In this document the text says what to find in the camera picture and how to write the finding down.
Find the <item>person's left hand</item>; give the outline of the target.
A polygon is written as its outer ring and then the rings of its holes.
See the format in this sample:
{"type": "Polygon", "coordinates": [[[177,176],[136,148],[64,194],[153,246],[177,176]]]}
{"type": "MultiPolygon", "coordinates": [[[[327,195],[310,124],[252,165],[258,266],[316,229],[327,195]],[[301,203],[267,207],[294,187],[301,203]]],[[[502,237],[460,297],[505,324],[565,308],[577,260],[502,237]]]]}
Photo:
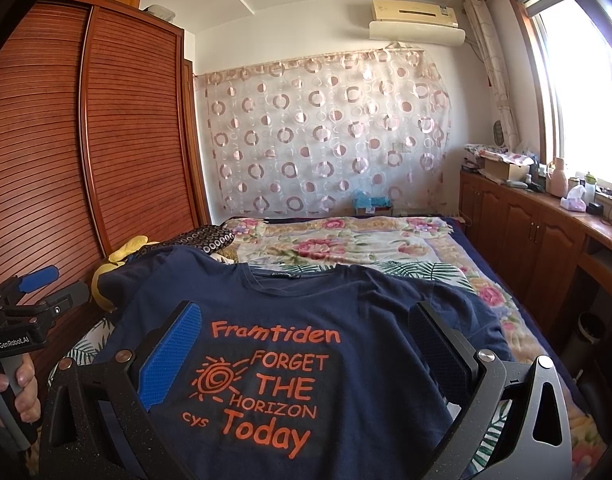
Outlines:
{"type": "MultiPolygon", "coordinates": [[[[22,390],[15,397],[15,408],[23,422],[33,424],[40,419],[41,407],[38,399],[38,384],[35,367],[28,353],[21,355],[22,364],[15,372],[16,381],[22,390]]],[[[9,387],[9,379],[0,373],[0,393],[9,387]]]]}

